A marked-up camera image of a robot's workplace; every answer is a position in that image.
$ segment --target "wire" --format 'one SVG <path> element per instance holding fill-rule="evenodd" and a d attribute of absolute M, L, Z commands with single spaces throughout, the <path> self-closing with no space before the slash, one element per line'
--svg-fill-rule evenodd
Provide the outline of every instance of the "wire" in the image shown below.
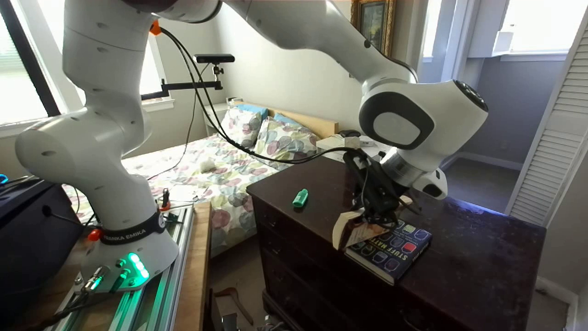
<path fill-rule="evenodd" d="M 194 107 L 192 107 L 192 120 L 190 120 L 188 133 L 186 133 L 185 151 L 183 151 L 181 159 L 177 160 L 177 164 L 168 168 L 168 170 L 164 170 L 164 171 L 161 171 L 161 173 L 157 173 L 157 175 L 151 175 L 148 181 L 153 181 L 153 179 L 157 179 L 157 177 L 161 177 L 161 175 L 164 175 L 164 173 L 168 173 L 168 171 L 172 171 L 172 170 L 175 170 L 177 166 L 183 164 L 183 160 L 185 160 L 185 157 L 188 153 L 188 144 L 190 144 L 190 138 L 192 138 L 192 127 L 196 124 L 196 114 L 197 114 L 197 103 L 194 103 Z"/>
<path fill-rule="evenodd" d="M 370 173 L 366 173 L 366 179 L 365 179 L 365 184 L 363 184 L 363 208 L 365 208 L 365 210 L 368 210 L 368 206 L 366 206 L 368 179 L 370 179 Z"/>
<path fill-rule="evenodd" d="M 80 190 L 74 188 L 74 193 L 76 193 L 76 216 L 80 216 L 80 208 L 82 208 Z"/>
<path fill-rule="evenodd" d="M 30 181 L 39 181 L 39 177 L 25 175 L 23 179 L 14 179 L 8 184 L 0 186 L 0 195 L 14 192 L 15 188 L 21 188 L 21 184 L 26 184 Z"/>
<path fill-rule="evenodd" d="M 72 227 L 80 227 L 78 221 L 74 221 L 74 219 L 71 219 L 71 217 L 63 217 L 63 216 L 60 216 L 60 214 L 54 214 L 54 210 L 52 210 L 50 206 L 43 206 L 41 212 L 43 212 L 47 217 L 54 217 L 54 219 L 65 221 L 65 223 L 69 223 L 69 225 L 72 225 Z"/>
<path fill-rule="evenodd" d="M 87 291 L 82 291 L 80 296 L 76 296 L 65 309 L 61 309 L 60 313 L 56 313 L 54 317 L 49 317 L 45 318 L 43 322 L 39 322 L 38 326 L 34 328 L 28 328 L 26 331 L 45 331 L 56 324 L 60 324 L 63 318 L 67 318 L 69 315 L 76 313 L 76 311 L 82 311 L 82 309 L 87 309 L 91 306 L 96 306 L 100 302 L 106 302 L 107 298 L 104 300 L 91 300 L 91 295 Z"/>
<path fill-rule="evenodd" d="M 94 219 L 96 219 L 96 214 L 93 214 L 93 217 L 85 223 L 85 228 L 89 228 Z"/>
<path fill-rule="evenodd" d="M 190 74 L 190 78 L 192 78 L 192 83 L 197 83 L 192 68 L 196 70 L 196 74 L 199 76 L 199 81 L 203 83 L 205 79 L 203 79 L 203 76 L 201 76 L 201 70 L 199 70 L 197 63 L 194 61 L 194 57 L 190 56 L 188 48 L 186 48 L 172 32 L 168 32 L 166 28 L 162 28 L 162 33 L 164 33 L 166 37 L 170 37 L 170 39 L 173 41 L 173 45 L 181 50 L 183 59 L 185 59 L 185 63 L 186 63 L 186 67 L 188 67 L 188 74 Z M 317 155 L 313 155 L 313 157 L 298 159 L 298 160 L 280 160 L 280 159 L 269 159 L 269 157 L 265 157 L 265 155 L 258 155 L 258 153 L 254 153 L 254 151 L 251 151 L 251 149 L 245 149 L 241 144 L 234 142 L 234 140 L 225 133 L 225 129 L 223 129 L 223 125 L 221 125 L 221 120 L 219 120 L 219 116 L 218 116 L 218 113 L 216 113 L 214 102 L 212 102 L 212 98 L 210 98 L 210 94 L 208 94 L 208 89 L 205 89 L 205 96 L 207 96 L 207 102 L 208 102 L 210 109 L 214 111 L 216 122 L 214 122 L 214 120 L 210 118 L 210 114 L 205 111 L 207 107 L 205 107 L 205 102 L 203 102 L 203 98 L 201 98 L 201 94 L 199 94 L 199 89 L 196 89 L 196 96 L 197 96 L 197 100 L 199 100 L 199 103 L 201 103 L 201 109 L 203 109 L 207 120 L 214 125 L 214 129 L 219 133 L 219 136 L 223 136 L 230 146 L 234 146 L 236 149 L 240 149 L 240 151 L 243 151 L 243 153 L 247 153 L 247 155 L 251 155 L 251 157 L 256 157 L 256 159 L 262 159 L 262 160 L 269 160 L 269 162 L 280 162 L 280 164 L 306 164 L 306 162 L 317 160 L 317 159 L 320 159 L 320 157 L 324 157 L 324 155 L 328 155 L 328 153 L 355 151 L 355 149 L 352 149 L 352 147 L 335 147 L 335 149 L 328 149 L 328 151 L 317 153 Z"/>

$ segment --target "white louvered door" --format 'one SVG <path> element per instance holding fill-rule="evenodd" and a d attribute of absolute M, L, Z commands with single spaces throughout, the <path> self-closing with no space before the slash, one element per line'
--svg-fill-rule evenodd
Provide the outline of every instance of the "white louvered door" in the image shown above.
<path fill-rule="evenodd" d="M 561 83 L 552 94 L 508 214 L 548 227 L 587 155 L 588 135 L 588 32 L 587 13 L 569 54 Z"/>

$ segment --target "headboard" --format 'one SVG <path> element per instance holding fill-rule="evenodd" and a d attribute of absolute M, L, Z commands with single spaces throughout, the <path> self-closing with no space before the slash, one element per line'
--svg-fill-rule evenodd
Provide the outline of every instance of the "headboard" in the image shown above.
<path fill-rule="evenodd" d="M 284 111 L 284 109 L 280 109 L 280 111 L 271 109 L 271 113 L 289 116 L 289 118 L 300 122 L 302 125 L 308 125 L 311 131 L 315 131 L 322 138 L 330 138 L 339 133 L 339 124 L 326 120 L 326 118 L 308 116 L 308 114 Z"/>

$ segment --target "dark wooden dresser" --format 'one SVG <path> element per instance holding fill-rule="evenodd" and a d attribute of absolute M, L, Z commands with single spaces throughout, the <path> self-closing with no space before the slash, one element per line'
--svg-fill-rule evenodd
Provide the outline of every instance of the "dark wooden dresser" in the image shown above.
<path fill-rule="evenodd" d="M 249 188 L 265 274 L 265 306 L 293 330 L 526 330 L 545 228 L 447 199 L 418 195 L 405 221 L 431 249 L 390 287 L 332 247 L 355 179 L 320 159 Z M 295 212 L 293 199 L 311 192 Z"/>

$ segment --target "green light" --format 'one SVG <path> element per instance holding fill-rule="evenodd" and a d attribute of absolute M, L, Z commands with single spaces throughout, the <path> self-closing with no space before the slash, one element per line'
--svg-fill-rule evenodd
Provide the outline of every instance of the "green light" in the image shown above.
<path fill-rule="evenodd" d="M 91 289 L 91 291 L 96 291 L 102 282 L 104 282 L 104 276 L 94 278 L 89 289 Z"/>
<path fill-rule="evenodd" d="M 120 258 L 118 267 L 122 269 L 120 274 L 120 287 L 118 289 L 139 289 L 150 282 L 150 271 L 146 269 L 144 261 L 139 254 L 129 252 Z"/>

